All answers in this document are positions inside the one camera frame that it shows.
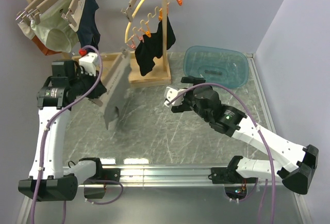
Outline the grey and cream underwear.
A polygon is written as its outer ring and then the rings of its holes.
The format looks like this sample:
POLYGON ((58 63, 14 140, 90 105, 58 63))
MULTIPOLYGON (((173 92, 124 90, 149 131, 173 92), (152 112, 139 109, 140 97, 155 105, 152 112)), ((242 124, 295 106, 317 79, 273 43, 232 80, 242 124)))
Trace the grey and cream underwear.
POLYGON ((121 54, 115 59, 105 79, 102 80, 107 92, 100 97, 100 112, 106 129, 109 129, 110 122, 122 115, 125 95, 130 87, 128 80, 130 72, 130 58, 121 54))

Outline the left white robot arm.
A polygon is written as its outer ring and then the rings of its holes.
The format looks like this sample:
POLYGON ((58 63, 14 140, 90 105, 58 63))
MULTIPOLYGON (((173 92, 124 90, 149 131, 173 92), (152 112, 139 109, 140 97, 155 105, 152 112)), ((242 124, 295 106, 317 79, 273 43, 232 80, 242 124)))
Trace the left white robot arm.
POLYGON ((83 159, 69 170, 62 166, 65 129, 73 105, 83 98, 98 99, 106 92, 97 58, 52 62, 52 74, 37 94, 39 134, 34 162, 18 191, 37 201, 71 201, 80 183, 101 182, 99 159, 83 159))

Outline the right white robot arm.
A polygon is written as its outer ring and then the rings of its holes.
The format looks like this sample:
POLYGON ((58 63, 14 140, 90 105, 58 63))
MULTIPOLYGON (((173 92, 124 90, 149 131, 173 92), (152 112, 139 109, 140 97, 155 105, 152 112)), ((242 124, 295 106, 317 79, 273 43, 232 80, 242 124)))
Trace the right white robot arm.
POLYGON ((164 92, 164 105, 173 113, 193 111, 216 132, 245 142, 269 157, 260 160, 236 155, 227 167, 211 169, 209 179, 214 184, 237 184, 259 178, 281 182, 300 195, 308 193, 318 164, 318 148, 292 143, 256 123, 247 111, 223 104, 213 89, 215 83, 192 76, 181 81, 192 87, 167 87, 164 92))

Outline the orange underwear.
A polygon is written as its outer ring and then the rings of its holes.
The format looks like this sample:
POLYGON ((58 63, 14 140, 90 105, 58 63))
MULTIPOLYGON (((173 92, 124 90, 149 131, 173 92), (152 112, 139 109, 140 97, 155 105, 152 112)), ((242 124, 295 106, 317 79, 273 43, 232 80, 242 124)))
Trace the orange underwear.
POLYGON ((50 55, 55 55, 55 54, 60 54, 60 52, 56 52, 53 50, 48 49, 37 36, 34 36, 32 38, 32 42, 38 47, 38 49, 45 55, 45 56, 50 56, 50 55))

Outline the wooden drying rack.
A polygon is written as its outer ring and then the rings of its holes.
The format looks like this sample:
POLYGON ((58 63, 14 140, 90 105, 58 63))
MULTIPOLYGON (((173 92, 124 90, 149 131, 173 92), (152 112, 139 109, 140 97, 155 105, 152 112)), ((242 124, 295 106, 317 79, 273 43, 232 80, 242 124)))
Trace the wooden drying rack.
MULTIPOLYGON (((28 14, 33 21, 40 22, 41 14, 45 13, 58 0, 42 0, 35 8, 29 8, 28 14)), ((154 13, 147 15, 148 20, 141 20, 138 27, 133 27, 132 22, 145 0, 141 0, 135 10, 132 10, 136 0, 130 0, 128 7, 123 13, 129 19, 125 31, 124 42, 131 48, 130 67, 131 72, 128 76, 129 83, 134 87, 162 86, 171 83, 170 67, 167 59, 167 40, 168 33, 168 0, 162 0, 162 7, 156 7, 154 13), (149 27, 149 20, 158 17, 159 24, 157 31, 152 33, 149 27)), ((71 23, 76 22, 72 18, 72 12, 77 9, 78 0, 72 0, 69 7, 69 14, 63 18, 71 23)))

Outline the black underwear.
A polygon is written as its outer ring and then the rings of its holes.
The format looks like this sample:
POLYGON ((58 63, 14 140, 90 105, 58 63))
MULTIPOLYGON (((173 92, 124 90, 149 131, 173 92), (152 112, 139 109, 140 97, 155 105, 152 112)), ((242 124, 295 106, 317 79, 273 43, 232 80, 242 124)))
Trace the black underwear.
POLYGON ((158 23, 158 28, 151 36, 143 35, 144 41, 135 49, 135 58, 139 66, 141 76, 146 76, 155 66, 154 58, 161 58, 163 55, 163 34, 162 21, 158 23))

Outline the blue plastic basin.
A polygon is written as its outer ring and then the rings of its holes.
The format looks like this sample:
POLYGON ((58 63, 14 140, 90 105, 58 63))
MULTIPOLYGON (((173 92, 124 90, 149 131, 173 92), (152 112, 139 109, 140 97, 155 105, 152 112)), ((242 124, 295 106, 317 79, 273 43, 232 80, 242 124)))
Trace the blue plastic basin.
POLYGON ((208 46, 192 46, 184 56, 185 76, 203 78, 234 89, 245 85, 249 78, 248 59, 241 52, 208 46))

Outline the light green underwear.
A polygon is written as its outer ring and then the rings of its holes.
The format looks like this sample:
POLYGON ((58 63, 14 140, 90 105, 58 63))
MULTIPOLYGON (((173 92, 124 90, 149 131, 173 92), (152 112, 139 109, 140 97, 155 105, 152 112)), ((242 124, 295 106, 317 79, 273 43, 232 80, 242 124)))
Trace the light green underwear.
POLYGON ((61 16, 68 12, 72 0, 58 0, 40 15, 40 23, 31 20, 30 26, 39 40, 50 50, 69 53, 79 42, 77 33, 61 16))

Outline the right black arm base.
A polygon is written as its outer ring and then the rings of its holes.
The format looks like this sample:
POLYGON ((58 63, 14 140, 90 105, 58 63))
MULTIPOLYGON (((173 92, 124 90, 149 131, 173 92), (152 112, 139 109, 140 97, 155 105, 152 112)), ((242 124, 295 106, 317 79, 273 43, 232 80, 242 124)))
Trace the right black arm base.
POLYGON ((244 178, 226 167, 212 167, 208 179, 212 184, 223 184, 227 198, 237 203, 247 200, 258 188, 257 178, 244 178))

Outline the navy blue underwear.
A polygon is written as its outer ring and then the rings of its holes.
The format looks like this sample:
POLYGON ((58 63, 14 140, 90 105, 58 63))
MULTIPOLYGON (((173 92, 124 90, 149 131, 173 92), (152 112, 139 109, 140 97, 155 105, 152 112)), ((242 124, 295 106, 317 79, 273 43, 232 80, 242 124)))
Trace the navy blue underwear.
POLYGON ((99 9, 96 0, 86 0, 77 31, 80 47, 91 45, 98 50, 101 35, 95 22, 95 13, 99 9))

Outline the aluminium mounting rail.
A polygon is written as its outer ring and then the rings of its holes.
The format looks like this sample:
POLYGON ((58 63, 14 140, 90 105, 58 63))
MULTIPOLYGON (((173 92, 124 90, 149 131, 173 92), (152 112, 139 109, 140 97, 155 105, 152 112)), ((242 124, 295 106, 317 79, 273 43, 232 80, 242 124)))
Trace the aluminium mounting rail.
POLYGON ((41 202, 36 223, 270 223, 271 185, 249 184, 250 196, 230 200, 222 184, 208 178, 209 165, 124 165, 119 186, 108 186, 105 205, 84 199, 84 191, 103 190, 100 184, 81 185, 74 200, 41 202))

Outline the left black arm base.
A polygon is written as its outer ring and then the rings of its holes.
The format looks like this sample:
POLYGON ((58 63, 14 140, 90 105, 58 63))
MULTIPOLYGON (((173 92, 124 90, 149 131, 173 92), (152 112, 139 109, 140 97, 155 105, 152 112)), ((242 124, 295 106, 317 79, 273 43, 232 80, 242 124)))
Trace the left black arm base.
POLYGON ((119 187, 119 195, 110 200, 114 202, 123 193, 123 185, 120 183, 121 169, 106 168, 101 170, 101 175, 96 175, 84 182, 84 198, 92 203, 95 200, 101 200, 110 192, 111 187, 119 187))

